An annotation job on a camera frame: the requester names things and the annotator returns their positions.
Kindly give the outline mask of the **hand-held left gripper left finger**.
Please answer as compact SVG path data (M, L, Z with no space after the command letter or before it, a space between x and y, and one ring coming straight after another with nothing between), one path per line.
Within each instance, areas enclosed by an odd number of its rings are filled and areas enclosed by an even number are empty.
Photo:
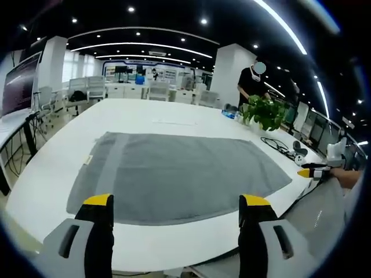
M43 277L112 277L114 195L86 199L45 237L36 267Z

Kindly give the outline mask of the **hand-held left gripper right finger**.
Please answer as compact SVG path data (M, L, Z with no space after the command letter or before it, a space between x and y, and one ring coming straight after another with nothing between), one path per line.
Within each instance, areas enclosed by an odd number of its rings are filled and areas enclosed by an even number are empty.
M310 277L318 266L307 239L268 200L239 196L239 277Z

